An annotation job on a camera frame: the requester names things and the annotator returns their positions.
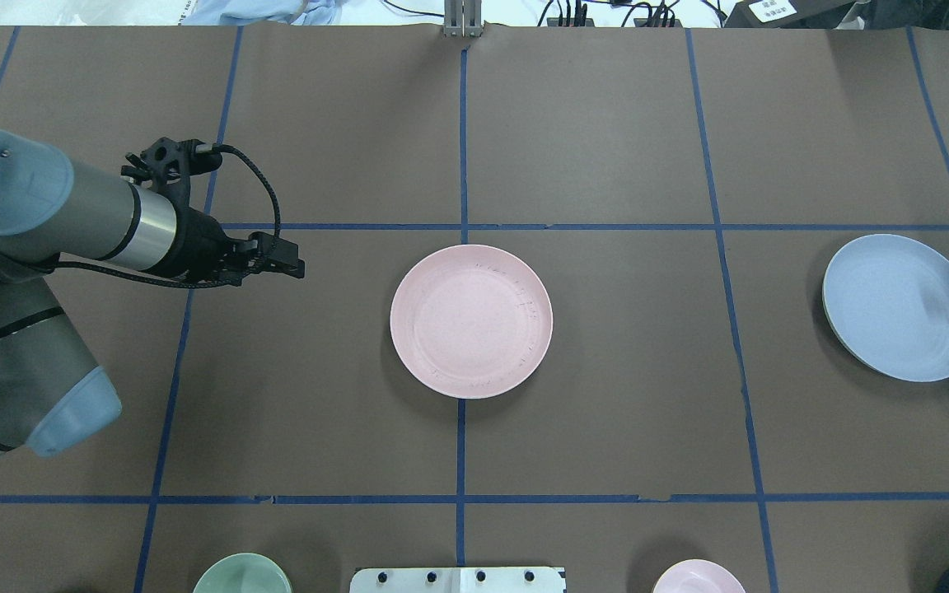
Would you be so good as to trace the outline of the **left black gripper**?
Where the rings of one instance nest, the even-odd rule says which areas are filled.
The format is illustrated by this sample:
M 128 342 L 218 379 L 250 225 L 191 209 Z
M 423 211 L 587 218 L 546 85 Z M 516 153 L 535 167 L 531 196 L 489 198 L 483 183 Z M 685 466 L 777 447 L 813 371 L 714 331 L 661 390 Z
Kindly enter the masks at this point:
M 210 215 L 192 208 L 181 213 L 174 243 L 163 258 L 163 277 L 185 284 L 241 285 L 248 275 L 279 273 L 302 280 L 306 262 L 293 241 L 274 233 L 227 236 Z

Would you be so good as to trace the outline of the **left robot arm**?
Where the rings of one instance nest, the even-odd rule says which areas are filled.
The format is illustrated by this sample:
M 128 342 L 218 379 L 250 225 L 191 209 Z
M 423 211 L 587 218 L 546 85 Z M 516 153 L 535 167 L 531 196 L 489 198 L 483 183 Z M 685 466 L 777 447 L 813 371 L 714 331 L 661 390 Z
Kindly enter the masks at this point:
M 245 239 L 191 206 L 191 181 L 232 155 L 268 193 L 271 231 Z M 159 138 L 111 174 L 59 147 L 0 130 L 0 455 L 63 453 L 120 416 L 108 372 L 46 278 L 64 269 L 180 290 L 304 278 L 266 176 L 237 147 Z

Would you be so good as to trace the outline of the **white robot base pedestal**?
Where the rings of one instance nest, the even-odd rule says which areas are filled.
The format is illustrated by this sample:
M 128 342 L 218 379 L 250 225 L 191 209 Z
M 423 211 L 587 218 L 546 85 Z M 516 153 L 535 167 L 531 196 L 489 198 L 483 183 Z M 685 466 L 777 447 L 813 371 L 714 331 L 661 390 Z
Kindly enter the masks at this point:
M 354 573 L 350 592 L 566 592 L 561 567 L 374 567 Z

